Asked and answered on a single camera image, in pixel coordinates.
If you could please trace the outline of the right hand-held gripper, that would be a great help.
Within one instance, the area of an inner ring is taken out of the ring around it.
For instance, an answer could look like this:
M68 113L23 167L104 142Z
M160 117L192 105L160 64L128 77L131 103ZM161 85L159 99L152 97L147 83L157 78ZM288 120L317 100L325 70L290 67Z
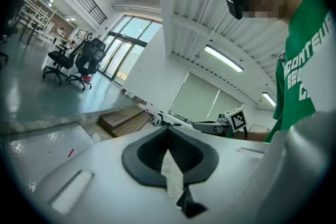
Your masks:
M234 108L218 115L217 121L224 127L224 136L233 136L240 129L244 130L244 136L248 136L247 122L242 108ZM215 134L218 122L195 122L193 128L203 133Z

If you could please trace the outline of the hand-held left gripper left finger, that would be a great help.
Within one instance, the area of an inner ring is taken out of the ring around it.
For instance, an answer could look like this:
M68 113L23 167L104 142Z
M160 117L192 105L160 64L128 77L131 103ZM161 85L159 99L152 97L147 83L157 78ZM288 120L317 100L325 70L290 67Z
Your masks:
M62 223L183 223L163 188L143 186L122 165L122 152L158 128L96 143L48 174L35 194Z

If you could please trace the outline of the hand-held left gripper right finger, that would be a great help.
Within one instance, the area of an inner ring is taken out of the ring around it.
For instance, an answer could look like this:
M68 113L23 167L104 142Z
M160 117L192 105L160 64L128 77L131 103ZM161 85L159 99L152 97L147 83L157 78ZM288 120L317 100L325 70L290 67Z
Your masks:
M272 174L273 145L170 127L169 150L183 164L184 212L168 223L259 223L261 202Z

